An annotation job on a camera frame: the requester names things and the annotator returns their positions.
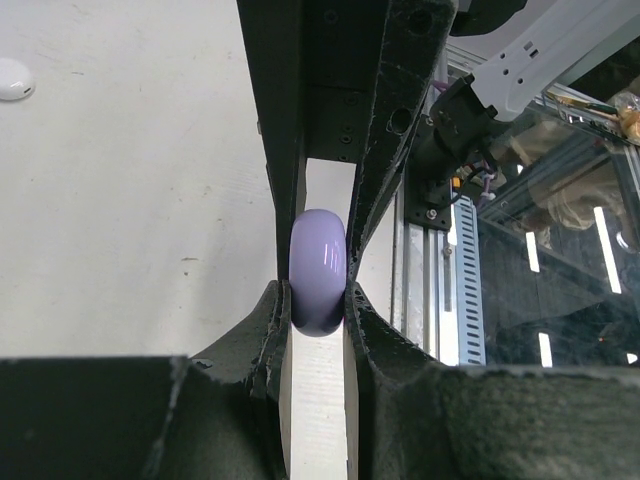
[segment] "purple object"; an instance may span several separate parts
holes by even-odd
[[[310,337],[335,332],[344,315],[347,247],[340,218],[307,210],[293,224],[289,252],[292,320]]]

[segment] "glass panel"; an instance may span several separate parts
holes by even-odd
[[[560,116],[579,118],[532,104],[490,146],[494,178],[469,182],[487,363],[629,365],[640,356],[640,245],[631,214],[638,195],[628,191],[629,160],[588,118],[570,125]]]

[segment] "cable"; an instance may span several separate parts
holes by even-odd
[[[460,200],[462,198],[462,193],[464,188],[467,185],[469,185],[469,183],[471,183],[471,180],[473,180],[475,177],[477,177],[478,175],[486,171],[487,169],[484,167],[476,168],[473,172],[469,174],[467,178],[464,179],[464,182],[462,182],[462,185],[460,185],[460,188],[458,189],[458,193],[456,193],[453,197],[451,197],[451,200],[449,200],[448,202],[443,203],[442,205],[436,207],[436,210],[442,210],[444,208],[450,207],[451,205],[456,203],[458,200]]]

